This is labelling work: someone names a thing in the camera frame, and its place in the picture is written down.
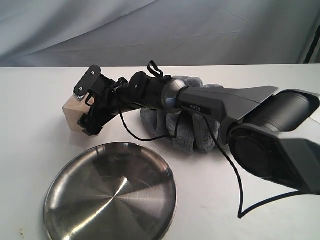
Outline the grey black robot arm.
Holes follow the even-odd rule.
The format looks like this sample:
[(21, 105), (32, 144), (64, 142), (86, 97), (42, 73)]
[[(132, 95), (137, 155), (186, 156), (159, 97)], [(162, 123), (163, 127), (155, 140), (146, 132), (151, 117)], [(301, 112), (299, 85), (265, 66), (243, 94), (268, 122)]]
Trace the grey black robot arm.
[(220, 138), (250, 174), (307, 194), (320, 191), (320, 96), (304, 90), (191, 87), (162, 71), (109, 79), (95, 67), (74, 87), (93, 99), (78, 124), (89, 135), (122, 112), (140, 108), (199, 114), (220, 125)]

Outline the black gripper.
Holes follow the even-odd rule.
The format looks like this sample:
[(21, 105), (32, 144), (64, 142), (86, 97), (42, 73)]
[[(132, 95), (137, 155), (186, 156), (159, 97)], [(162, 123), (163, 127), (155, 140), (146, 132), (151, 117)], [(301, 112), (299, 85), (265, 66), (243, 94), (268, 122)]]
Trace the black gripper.
[(142, 108), (164, 110), (163, 91), (171, 80), (170, 75), (151, 77), (143, 71), (135, 73), (130, 81), (122, 77), (107, 89), (106, 99), (90, 106), (77, 124), (86, 135), (96, 136), (120, 113)]

